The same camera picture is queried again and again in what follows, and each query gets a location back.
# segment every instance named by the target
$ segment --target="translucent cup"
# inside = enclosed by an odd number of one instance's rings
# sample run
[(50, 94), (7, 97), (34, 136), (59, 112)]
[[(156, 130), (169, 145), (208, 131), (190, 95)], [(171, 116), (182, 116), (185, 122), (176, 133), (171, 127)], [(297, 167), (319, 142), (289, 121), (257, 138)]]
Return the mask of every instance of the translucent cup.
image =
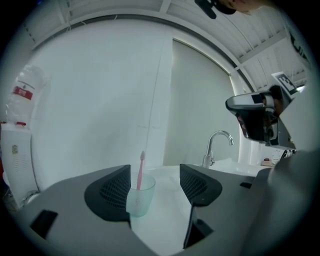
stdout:
[(155, 179), (148, 174), (142, 174), (141, 187), (137, 190), (138, 173), (131, 173), (131, 188), (126, 199), (126, 211), (133, 217), (142, 217), (148, 212), (154, 196)]

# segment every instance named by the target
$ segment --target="ceiling beam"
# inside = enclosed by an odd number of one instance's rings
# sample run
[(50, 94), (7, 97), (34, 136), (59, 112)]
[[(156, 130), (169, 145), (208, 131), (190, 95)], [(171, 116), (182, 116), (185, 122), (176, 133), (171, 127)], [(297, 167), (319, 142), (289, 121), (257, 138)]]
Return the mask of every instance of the ceiling beam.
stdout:
[(170, 4), (171, 4), (171, 1), (172, 1), (172, 0), (163, 0), (159, 12), (162, 13), (162, 14), (166, 14), (167, 11), (168, 11), (168, 9), (169, 9), (169, 6), (170, 6)]
[(273, 37), (267, 39), (262, 44), (258, 45), (256, 48), (252, 49), (244, 56), (239, 58), (240, 65), (238, 65), (235, 70), (239, 70), (244, 66), (248, 65), (250, 62), (261, 56), (262, 54), (267, 53), (268, 51), (273, 50), (279, 44), (287, 40), (287, 34), (285, 30), (280, 31)]
[(303, 85), (303, 84), (306, 83), (306, 81), (307, 81), (307, 74), (306, 74), (305, 71), (303, 71), (303, 72), (300, 72), (300, 73), (298, 73), (298, 74), (295, 74), (295, 75), (293, 75), (292, 77), (289, 77), (289, 78), (291, 78), (291, 80), (292, 80), (292, 82), (293, 82), (293, 84), (294, 84), (295, 86), (301, 86), (301, 85)]
[(58, 14), (58, 17), (60, 19), (61, 24), (62, 25), (65, 24), (66, 20), (65, 20), (63, 14), (62, 14), (61, 7), (59, 5), (58, 0), (55, 1), (54, 6), (55, 6), (55, 10), (56, 10), (56, 13)]
[[(160, 13), (159, 11), (152, 11), (152, 10), (135, 9), (135, 8), (120, 8), (120, 9), (102, 10), (102, 11), (97, 11), (97, 12), (93, 12), (93, 13), (90, 13), (90, 14), (85, 14), (85, 15), (82, 15), (80, 17), (74, 18), (74, 19), (70, 20), (69, 23), (65, 23), (65, 24), (57, 27), (56, 29), (51, 30), (46, 35), (44, 35), (43, 37), (41, 37), (34, 44), (34, 46), (32, 47), (32, 50), (36, 49), (44, 41), (46, 41), (50, 37), (53, 37), (58, 32), (60, 32), (62, 30), (65, 30), (69, 26), (72, 26), (72, 25), (77, 24), (77, 23), (84, 22), (86, 20), (98, 18), (98, 17), (111, 16), (111, 15), (121, 15), (121, 14), (123, 14), (123, 15), (141, 15), (142, 17), (147, 16), (147, 17), (160, 18), (162, 20), (165, 20), (165, 21), (168, 21), (168, 22), (172, 22), (172, 23), (175, 23), (175, 24), (177, 24), (179, 26), (185, 27), (185, 28), (195, 32), (197, 35), (203, 37), (204, 39), (208, 40), (212, 44), (214, 44), (221, 51), (223, 51), (228, 56), (228, 58), (233, 63), (235, 63), (236, 65), (239, 66), (241, 64), (239, 62), (239, 60), (236, 58), (236, 56), (234, 56), (231, 53), (231, 51), (229, 51), (226, 48), (225, 45), (223, 45), (220, 41), (218, 41), (215, 37), (213, 37), (209, 33), (207, 33), (204, 30), (202, 30), (200, 27), (198, 27), (198, 26), (196, 26), (196, 25), (194, 25), (194, 24), (192, 24), (192, 23), (190, 23), (190, 22), (188, 22), (188, 21), (186, 21), (184, 19), (181, 19), (181, 18), (178, 18), (178, 17), (174, 17), (174, 16), (168, 15), (166, 13)], [(246, 79), (249, 81), (249, 83), (254, 87), (254, 83), (253, 83), (251, 77), (249, 76), (249, 74), (247, 73), (247, 71), (244, 68), (242, 68), (241, 71), (244, 74), (244, 76), (246, 77)], [(234, 69), (233, 65), (230, 65), (230, 68), (228, 69), (228, 72), (230, 74), (235, 72), (235, 69)]]
[(71, 2), (69, 2), (69, 11), (73, 11), (74, 9), (77, 9), (77, 8), (80, 8), (80, 7), (83, 7), (83, 6), (87, 6), (87, 5), (90, 5), (90, 4), (93, 4), (95, 2), (98, 2), (99, 0), (82, 0), (82, 1), (76, 1), (74, 3), (72, 3), (71, 5)]

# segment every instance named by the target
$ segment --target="faucet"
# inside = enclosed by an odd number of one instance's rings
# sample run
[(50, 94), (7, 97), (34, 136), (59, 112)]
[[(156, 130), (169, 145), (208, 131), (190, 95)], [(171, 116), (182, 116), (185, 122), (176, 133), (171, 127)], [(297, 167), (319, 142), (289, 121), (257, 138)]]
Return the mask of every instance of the faucet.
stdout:
[(232, 138), (229, 132), (226, 132), (224, 130), (218, 130), (214, 132), (210, 136), (208, 148), (206, 150), (206, 155), (203, 157), (202, 167), (209, 168), (209, 166), (212, 166), (212, 164), (215, 162), (211, 147), (212, 147), (212, 141), (214, 140), (214, 137), (216, 135), (224, 135), (228, 138), (230, 146), (234, 144), (234, 139)]

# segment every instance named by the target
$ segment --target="white wall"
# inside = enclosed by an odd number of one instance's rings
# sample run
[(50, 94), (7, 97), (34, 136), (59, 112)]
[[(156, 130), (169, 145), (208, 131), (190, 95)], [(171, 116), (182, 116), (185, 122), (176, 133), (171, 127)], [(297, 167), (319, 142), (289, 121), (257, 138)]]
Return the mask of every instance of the white wall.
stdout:
[[(164, 25), (152, 22), (102, 21), (65, 33), (35, 52), (30, 63), (51, 77), (32, 124), (41, 189), (111, 166), (131, 164), (137, 170), (150, 125), (158, 130), (166, 125), (166, 115), (151, 120), (155, 85), (170, 86), (165, 33)], [(154, 137), (164, 147), (165, 134), (154, 131)], [(163, 153), (154, 149), (147, 150), (147, 165), (162, 161)]]
[[(219, 64), (224, 70), (226, 70), (230, 74), (230, 80), (232, 83), (232, 88), (234, 95), (240, 95), (245, 93), (244, 90), (249, 92), (249, 87), (239, 75), (239, 73), (235, 70), (235, 68), (218, 52), (214, 51), (210, 48), (207, 44), (199, 41), (197, 38), (190, 36), (184, 32), (179, 30), (174, 30), (173, 37), (185, 44), (199, 50), (201, 53), (204, 53), (206, 56), (214, 60), (216, 63)], [(255, 141), (248, 140), (244, 137), (240, 126), (239, 127), (239, 158), (236, 162), (249, 164), (251, 160), (251, 153), (252, 153), (252, 145), (258, 144)]]
[(164, 165), (201, 164), (210, 135), (229, 132), (234, 146), (224, 136), (213, 142), (216, 160), (239, 157), (239, 123), (225, 107), (234, 96), (229, 75), (203, 54), (173, 42), (171, 103)]

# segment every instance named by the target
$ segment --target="toothbrush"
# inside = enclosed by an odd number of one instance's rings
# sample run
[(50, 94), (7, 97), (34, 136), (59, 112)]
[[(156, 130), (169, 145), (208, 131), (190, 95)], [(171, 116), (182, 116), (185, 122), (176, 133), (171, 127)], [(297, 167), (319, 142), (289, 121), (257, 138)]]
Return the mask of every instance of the toothbrush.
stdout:
[(140, 190), (141, 188), (141, 181), (142, 181), (142, 169), (143, 169), (143, 166), (144, 166), (144, 160), (146, 158), (146, 154), (144, 151), (141, 152), (141, 155), (140, 155), (140, 169), (139, 169), (139, 173), (138, 173), (138, 180), (137, 180), (137, 183), (136, 183), (136, 190)]

